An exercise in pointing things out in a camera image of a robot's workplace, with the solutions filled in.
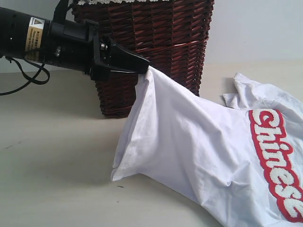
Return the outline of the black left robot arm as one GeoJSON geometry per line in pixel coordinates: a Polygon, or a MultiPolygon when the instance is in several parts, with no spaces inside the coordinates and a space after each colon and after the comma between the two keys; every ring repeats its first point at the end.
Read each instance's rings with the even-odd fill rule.
{"type": "Polygon", "coordinates": [[[106,81],[112,72],[145,74],[149,61],[99,35],[99,24],[68,21],[57,7],[52,20],[12,9],[0,9],[0,53],[5,57],[81,71],[93,81],[106,81]]]}

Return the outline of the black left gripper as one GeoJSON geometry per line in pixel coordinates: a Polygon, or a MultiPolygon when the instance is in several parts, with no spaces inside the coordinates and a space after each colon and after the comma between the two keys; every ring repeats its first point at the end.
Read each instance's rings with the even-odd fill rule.
{"type": "Polygon", "coordinates": [[[150,61],[104,36],[102,61],[99,24],[92,20],[76,23],[65,20],[62,24],[51,21],[43,32],[40,57],[43,63],[81,71],[93,81],[107,81],[111,70],[145,74],[150,61]]]}

